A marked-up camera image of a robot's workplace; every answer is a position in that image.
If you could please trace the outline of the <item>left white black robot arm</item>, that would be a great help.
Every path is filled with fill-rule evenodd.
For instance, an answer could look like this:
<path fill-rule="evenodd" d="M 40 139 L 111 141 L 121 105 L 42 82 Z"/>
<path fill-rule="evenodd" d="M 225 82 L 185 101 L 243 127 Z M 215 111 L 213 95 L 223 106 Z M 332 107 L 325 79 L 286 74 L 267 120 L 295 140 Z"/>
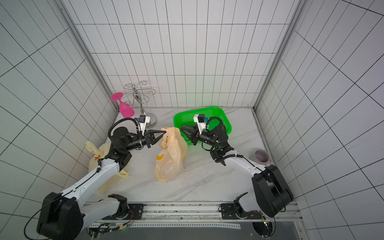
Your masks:
<path fill-rule="evenodd" d="M 44 200 L 37 223 L 37 233 L 51 240 L 74 240 L 91 224 L 105 218 L 123 220 L 131 214 L 127 198 L 111 194 L 97 203 L 87 200 L 111 177 L 122 171 L 130 161 L 132 150 L 155 145 L 166 131 L 149 130 L 131 133 L 125 127 L 110 129 L 108 154 L 98 166 L 61 193 L 50 193 Z"/>

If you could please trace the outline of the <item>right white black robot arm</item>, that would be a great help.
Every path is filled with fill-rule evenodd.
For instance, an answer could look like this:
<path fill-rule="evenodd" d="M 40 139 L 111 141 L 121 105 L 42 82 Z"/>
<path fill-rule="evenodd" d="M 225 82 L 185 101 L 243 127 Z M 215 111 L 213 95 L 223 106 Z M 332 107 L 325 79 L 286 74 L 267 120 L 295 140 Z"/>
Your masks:
<path fill-rule="evenodd" d="M 224 126 L 208 130 L 190 125 L 183 126 L 181 132 L 193 145 L 201 142 L 211 146 L 209 152 L 216 163 L 238 170 L 251 179 L 253 193 L 244 193 L 234 201 L 239 217 L 243 213 L 256 211 L 273 218 L 286 211 L 287 205 L 293 201 L 293 193 L 280 170 L 275 165 L 257 164 L 239 154 L 228 143 Z"/>

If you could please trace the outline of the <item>plain beige plastic bag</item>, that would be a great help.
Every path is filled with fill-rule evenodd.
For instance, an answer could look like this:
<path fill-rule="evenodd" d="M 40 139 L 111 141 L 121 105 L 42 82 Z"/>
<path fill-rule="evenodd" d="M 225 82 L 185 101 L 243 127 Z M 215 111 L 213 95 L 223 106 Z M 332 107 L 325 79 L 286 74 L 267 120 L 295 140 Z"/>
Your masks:
<path fill-rule="evenodd" d="M 159 142 L 162 148 L 157 156 L 155 175 L 161 183 L 173 180 L 183 169 L 183 160 L 188 152 L 188 144 L 178 128 L 162 128 L 166 131 Z"/>

